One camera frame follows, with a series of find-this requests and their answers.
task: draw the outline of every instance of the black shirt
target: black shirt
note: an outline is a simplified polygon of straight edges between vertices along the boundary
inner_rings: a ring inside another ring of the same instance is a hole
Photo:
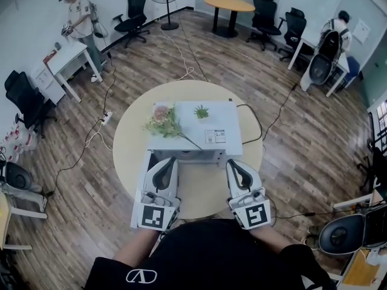
[[[305,289],[301,275],[331,286],[309,247],[291,245],[275,254],[235,221],[209,219],[170,231],[135,269],[96,258],[85,289],[296,290]]]

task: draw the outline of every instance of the shoulder strap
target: shoulder strap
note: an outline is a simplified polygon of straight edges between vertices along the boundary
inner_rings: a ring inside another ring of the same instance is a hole
[[[348,28],[344,29],[343,31],[340,32],[340,37],[342,37],[344,34],[349,32]]]

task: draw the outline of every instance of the gray pants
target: gray pants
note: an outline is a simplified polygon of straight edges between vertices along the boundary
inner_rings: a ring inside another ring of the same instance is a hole
[[[89,53],[91,60],[94,62],[98,72],[101,72],[102,71],[101,63],[104,61],[104,58],[102,56],[102,53],[96,47],[93,34],[90,34],[87,37],[81,37],[79,40],[87,46],[87,52]]]
[[[1,192],[5,195],[14,196],[16,198],[27,200],[37,203],[41,212],[45,209],[45,203],[47,200],[39,195],[39,192],[42,192],[42,186],[32,183],[32,186],[29,190],[20,190],[9,186],[8,184],[3,184],[0,186]]]

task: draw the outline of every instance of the white shirt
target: white shirt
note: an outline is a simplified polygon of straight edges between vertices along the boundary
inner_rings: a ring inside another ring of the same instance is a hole
[[[71,24],[74,24],[82,15],[90,14],[91,12],[89,0],[77,0],[76,2],[70,4],[68,7],[68,18],[71,21]],[[87,16],[83,22],[74,28],[71,36],[80,39],[82,37],[87,37],[92,33],[93,24],[91,23],[90,16]]]
[[[346,29],[345,23],[338,18],[335,18],[333,20],[333,24],[334,24],[334,30],[336,30],[338,33],[341,33],[343,30]],[[331,28],[331,21],[328,21],[322,27],[321,34],[326,32],[330,28]],[[341,46],[342,51],[349,51],[351,48],[352,33],[348,30],[346,33],[342,35],[341,39],[342,39],[342,46]]]

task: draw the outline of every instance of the wooden floor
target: wooden floor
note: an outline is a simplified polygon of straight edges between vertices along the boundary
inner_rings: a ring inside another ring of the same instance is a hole
[[[237,38],[223,39],[210,32],[211,16],[183,11],[180,18],[208,80],[251,105],[266,131],[301,74],[287,71],[288,63],[280,62],[271,48],[262,52],[258,44],[245,43],[249,33],[246,28],[238,28]],[[178,50],[163,36],[158,24],[149,28],[146,44],[134,41],[127,49],[122,43],[111,49],[116,82],[106,109],[114,115],[101,131],[108,145],[112,145],[120,117],[136,98],[185,73]],[[181,48],[187,66],[195,68],[193,76],[205,80],[183,31],[179,28],[166,33]],[[34,152],[22,156],[21,164],[45,191],[53,189],[59,169],[72,166],[78,159],[87,132],[101,116],[112,72],[111,66],[105,67],[104,81],[92,84],[91,70],[82,71],[71,83],[82,102],[65,96],[54,110],[58,122],[47,124],[46,139]],[[332,203],[359,195],[363,174],[355,164],[367,154],[366,108],[352,89],[330,98],[325,97],[327,91],[326,86],[311,86],[305,93],[298,86],[282,109],[281,121],[264,141],[259,174],[278,215],[327,212]],[[17,205],[25,208],[33,204]],[[15,256],[23,278],[32,289],[79,289],[96,257],[112,257],[131,239],[131,210],[132,199],[117,177],[112,153],[95,137],[80,163],[60,174],[58,189],[47,205],[47,220],[12,216],[10,243],[33,246],[32,251],[18,251]],[[301,242],[309,225],[329,219],[330,215],[281,219],[275,228],[294,242]],[[316,256],[331,272],[339,272],[343,265],[343,259],[318,252]]]

